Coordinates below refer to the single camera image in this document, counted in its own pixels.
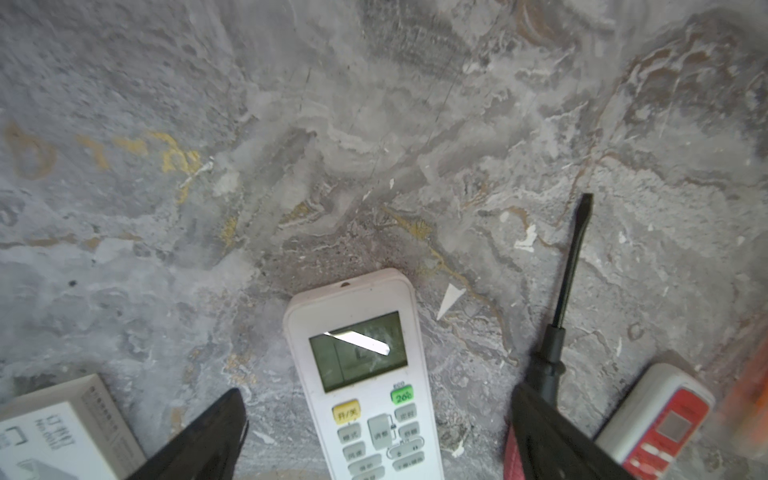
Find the yellow power button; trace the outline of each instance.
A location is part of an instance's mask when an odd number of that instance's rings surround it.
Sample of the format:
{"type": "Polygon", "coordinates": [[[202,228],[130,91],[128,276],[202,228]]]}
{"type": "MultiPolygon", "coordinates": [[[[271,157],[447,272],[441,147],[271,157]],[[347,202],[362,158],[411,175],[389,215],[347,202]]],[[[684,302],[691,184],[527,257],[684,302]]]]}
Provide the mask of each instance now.
{"type": "Polygon", "coordinates": [[[333,407],[333,419],[337,425],[354,422],[360,418],[360,402],[352,400],[333,407]]]}

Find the white device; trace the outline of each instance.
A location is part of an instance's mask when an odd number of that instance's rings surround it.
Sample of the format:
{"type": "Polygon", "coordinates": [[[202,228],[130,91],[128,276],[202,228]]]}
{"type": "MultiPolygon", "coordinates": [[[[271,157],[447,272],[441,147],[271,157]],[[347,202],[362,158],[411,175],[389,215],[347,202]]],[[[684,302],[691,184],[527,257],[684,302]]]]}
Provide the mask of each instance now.
{"type": "Polygon", "coordinates": [[[442,480],[416,298],[380,270],[300,293],[283,329],[334,480],[442,480]]]}
{"type": "Polygon", "coordinates": [[[656,480],[714,407],[715,398],[683,370],[652,365],[595,443],[635,478],[656,480]]]}

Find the white box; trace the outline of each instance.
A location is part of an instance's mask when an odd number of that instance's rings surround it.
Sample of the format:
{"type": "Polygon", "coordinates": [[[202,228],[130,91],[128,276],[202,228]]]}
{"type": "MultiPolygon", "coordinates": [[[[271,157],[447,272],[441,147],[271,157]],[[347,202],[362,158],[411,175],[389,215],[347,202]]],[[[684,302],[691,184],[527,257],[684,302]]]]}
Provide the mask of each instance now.
{"type": "Polygon", "coordinates": [[[0,480],[123,480],[145,461],[98,375],[0,410],[0,480]]]}

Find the screwdriver tip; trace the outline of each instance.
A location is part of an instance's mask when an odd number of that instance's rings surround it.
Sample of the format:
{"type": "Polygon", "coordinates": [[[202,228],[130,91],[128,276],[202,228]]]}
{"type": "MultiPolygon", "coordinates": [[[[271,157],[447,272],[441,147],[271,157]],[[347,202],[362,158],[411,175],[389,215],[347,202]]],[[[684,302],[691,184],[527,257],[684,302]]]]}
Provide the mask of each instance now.
{"type": "Polygon", "coordinates": [[[576,209],[576,218],[578,219],[579,223],[591,217],[593,196],[594,195],[592,194],[581,195],[581,201],[579,202],[578,207],[576,209]]]}

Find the green button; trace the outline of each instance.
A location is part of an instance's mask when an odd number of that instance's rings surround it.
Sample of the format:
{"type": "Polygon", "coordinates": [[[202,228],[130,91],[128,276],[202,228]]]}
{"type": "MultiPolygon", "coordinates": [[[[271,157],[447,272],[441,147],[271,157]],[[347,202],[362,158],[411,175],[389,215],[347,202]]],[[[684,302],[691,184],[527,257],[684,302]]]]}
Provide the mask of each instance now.
{"type": "Polygon", "coordinates": [[[413,400],[413,387],[410,385],[392,391],[392,403],[395,405],[410,402],[411,400],[413,400]]]}

